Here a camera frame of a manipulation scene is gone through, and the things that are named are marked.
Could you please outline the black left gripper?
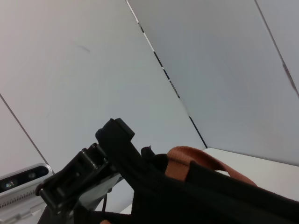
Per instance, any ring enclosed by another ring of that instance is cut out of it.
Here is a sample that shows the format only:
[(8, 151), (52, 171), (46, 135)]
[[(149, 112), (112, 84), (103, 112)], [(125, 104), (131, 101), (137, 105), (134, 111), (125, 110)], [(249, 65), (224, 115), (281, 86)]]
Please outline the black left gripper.
[[(132, 140), (134, 131), (121, 118), (115, 122)], [(82, 206), (95, 210), (122, 179), (99, 142), (83, 148), (62, 170), (36, 188), (36, 195), (46, 203), (38, 223), (73, 224), (75, 209)]]

